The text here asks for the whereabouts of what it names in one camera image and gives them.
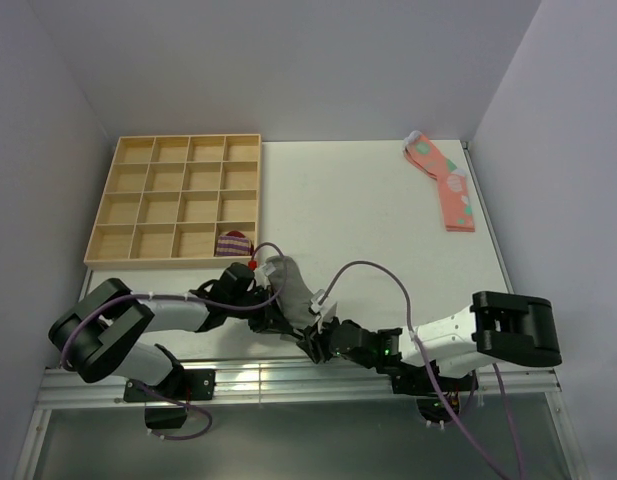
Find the grey sock with black stripes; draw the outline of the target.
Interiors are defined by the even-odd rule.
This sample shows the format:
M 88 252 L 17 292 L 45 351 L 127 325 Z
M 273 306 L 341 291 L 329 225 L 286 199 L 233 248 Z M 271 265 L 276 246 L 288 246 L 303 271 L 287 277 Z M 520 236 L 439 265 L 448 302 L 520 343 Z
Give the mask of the grey sock with black stripes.
M 310 306 L 314 293 L 306 285 L 298 264 L 291 257 L 272 256 L 266 260 L 266 266 L 269 265 L 268 282 L 274 291 L 281 290 L 276 302 L 284 317 L 298 329 L 313 325 L 315 317 Z

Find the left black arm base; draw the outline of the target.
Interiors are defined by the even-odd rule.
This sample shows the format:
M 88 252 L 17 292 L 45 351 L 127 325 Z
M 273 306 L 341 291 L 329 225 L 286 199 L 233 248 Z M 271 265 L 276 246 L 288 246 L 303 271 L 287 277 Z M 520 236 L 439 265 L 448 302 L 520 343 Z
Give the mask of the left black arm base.
M 212 423 L 203 408 L 194 407 L 195 401 L 209 401 L 214 396 L 216 371 L 207 368 L 182 369 L 170 374 L 157 386 L 138 380 L 128 380 L 123 394 L 125 403 L 165 402 L 166 407 L 146 407 L 144 423 L 152 432 L 169 435 L 182 428 L 192 413 L 200 413 Z

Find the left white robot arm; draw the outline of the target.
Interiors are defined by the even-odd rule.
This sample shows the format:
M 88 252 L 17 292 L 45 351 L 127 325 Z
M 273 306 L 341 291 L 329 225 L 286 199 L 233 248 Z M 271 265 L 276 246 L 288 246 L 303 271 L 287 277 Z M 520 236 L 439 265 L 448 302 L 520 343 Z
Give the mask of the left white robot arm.
M 147 385 L 160 399 L 171 399 L 183 386 L 181 362 L 162 345 L 141 343 L 141 336 L 206 333 L 235 318 L 255 333 L 298 338 L 279 306 L 290 280 L 286 270 L 280 274 L 280 283 L 263 286 L 249 266 L 234 263 L 219 278 L 182 295 L 138 293 L 110 278 L 56 320 L 48 338 L 62 367 L 86 383 L 125 377 Z

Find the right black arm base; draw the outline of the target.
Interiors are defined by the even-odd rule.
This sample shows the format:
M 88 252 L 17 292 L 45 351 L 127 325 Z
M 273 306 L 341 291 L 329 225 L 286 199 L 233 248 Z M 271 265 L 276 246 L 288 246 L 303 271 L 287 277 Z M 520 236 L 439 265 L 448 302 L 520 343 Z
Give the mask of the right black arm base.
M 472 403 L 479 386 L 475 371 L 459 379 L 437 376 L 437 382 L 457 417 Z M 426 424 L 442 427 L 453 422 L 424 368 L 391 376 L 391 387 L 394 394 L 416 397 L 418 413 Z

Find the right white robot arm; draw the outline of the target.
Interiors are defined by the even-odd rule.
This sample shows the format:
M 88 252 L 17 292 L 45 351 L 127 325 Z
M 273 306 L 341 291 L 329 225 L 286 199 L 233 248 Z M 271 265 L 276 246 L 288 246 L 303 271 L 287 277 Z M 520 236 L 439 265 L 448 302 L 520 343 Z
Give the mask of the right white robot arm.
M 315 363 L 343 358 L 399 380 L 420 376 L 431 389 L 497 360 L 530 367 L 562 363 L 552 304 L 524 295 L 482 291 L 458 313 L 416 326 L 369 331 L 332 318 L 309 326 L 298 347 Z

